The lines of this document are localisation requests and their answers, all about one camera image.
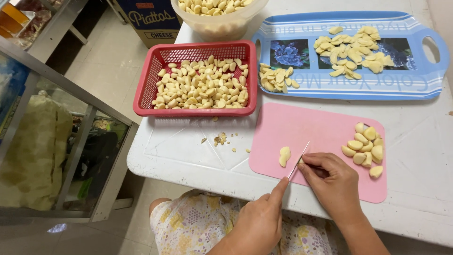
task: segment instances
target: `cardboard box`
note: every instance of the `cardboard box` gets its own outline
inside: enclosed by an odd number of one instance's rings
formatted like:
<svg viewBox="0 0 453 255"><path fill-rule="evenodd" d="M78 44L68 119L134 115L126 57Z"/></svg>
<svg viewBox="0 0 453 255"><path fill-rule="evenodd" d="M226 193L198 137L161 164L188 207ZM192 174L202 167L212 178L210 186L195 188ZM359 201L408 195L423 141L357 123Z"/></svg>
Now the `cardboard box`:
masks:
<svg viewBox="0 0 453 255"><path fill-rule="evenodd" d="M176 15L170 0L114 0L115 7L146 47L173 44L183 20Z"/></svg>

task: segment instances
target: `knife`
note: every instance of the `knife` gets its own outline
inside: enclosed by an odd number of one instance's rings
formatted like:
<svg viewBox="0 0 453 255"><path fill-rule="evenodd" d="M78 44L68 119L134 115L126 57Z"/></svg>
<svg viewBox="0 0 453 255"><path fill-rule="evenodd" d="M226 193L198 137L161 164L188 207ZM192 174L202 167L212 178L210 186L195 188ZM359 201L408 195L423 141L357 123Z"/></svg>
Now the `knife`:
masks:
<svg viewBox="0 0 453 255"><path fill-rule="evenodd" d="M304 149L304 151L302 152L302 155L305 153L305 150L307 149L309 143L310 143L310 141L307 143L307 146L305 146L305 149ZM291 178L291 175L293 174L294 169L296 169L297 165L299 164L299 161L300 161L300 158L302 158L302 155L300 155L300 157L297 159L296 165L294 166L293 170L292 170L291 173L289 174L288 179Z"/></svg>

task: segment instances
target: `piattos logo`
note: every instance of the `piattos logo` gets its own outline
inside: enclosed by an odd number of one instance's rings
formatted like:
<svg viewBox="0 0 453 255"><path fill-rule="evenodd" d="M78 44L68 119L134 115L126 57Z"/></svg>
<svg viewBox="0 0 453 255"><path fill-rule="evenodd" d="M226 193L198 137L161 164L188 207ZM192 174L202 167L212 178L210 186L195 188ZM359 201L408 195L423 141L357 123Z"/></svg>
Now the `piattos logo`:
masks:
<svg viewBox="0 0 453 255"><path fill-rule="evenodd" d="M148 15L148 16L144 16L143 14L140 14L136 11L129 12L129 20L131 22L137 24L137 26L140 26L140 21L142 21L143 24L147 25L147 24L154 23L154 22L172 20L174 18L176 18L176 17L172 17L165 10L164 10L164 13L156 13L155 11L151 11L150 15Z"/></svg>

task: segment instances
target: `white table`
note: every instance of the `white table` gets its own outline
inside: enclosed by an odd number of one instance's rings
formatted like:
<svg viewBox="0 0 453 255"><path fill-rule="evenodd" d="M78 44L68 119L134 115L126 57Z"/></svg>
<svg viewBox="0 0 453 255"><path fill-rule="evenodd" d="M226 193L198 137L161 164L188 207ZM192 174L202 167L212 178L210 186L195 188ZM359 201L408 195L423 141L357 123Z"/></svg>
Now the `white table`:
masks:
<svg viewBox="0 0 453 255"><path fill-rule="evenodd" d="M245 38L272 15L333 10L397 10L432 27L425 0L270 0ZM201 41L183 24L176 43ZM453 247L453 98L444 80L441 95L418 102L366 102L271 96L258 93L256 112L245 118L143 118L131 146L129 169L144 177L218 194L254 200L268 193L277 179L254 173L248 154L258 111L267 102L373 118L386 129L388 196L379 204L361 201L377 230ZM219 132L232 146L213 147ZM200 144L203 137L208 140ZM291 183L285 209L329 218L311 188Z"/></svg>

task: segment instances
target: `tray handle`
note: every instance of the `tray handle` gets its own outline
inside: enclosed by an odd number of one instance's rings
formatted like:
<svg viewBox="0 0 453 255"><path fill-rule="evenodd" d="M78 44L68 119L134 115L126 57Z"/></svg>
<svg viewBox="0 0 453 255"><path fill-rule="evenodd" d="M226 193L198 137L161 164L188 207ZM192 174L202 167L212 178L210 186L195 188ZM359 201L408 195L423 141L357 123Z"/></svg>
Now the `tray handle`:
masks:
<svg viewBox="0 0 453 255"><path fill-rule="evenodd" d="M426 63L432 64L431 67L433 67L432 71L446 71L448 68L448 65L450 64L450 52L448 50L448 46L445 43L445 41L442 39L442 37L434 30L432 29L424 29L422 31L419 31L417 33L417 38L419 39L420 44L422 44L422 55ZM440 61L439 63L432 63L431 61L428 60L426 57L426 54L423 50L423 39L426 37L431 37L433 41L436 43L437 48L439 50L439 56L440 56Z"/></svg>

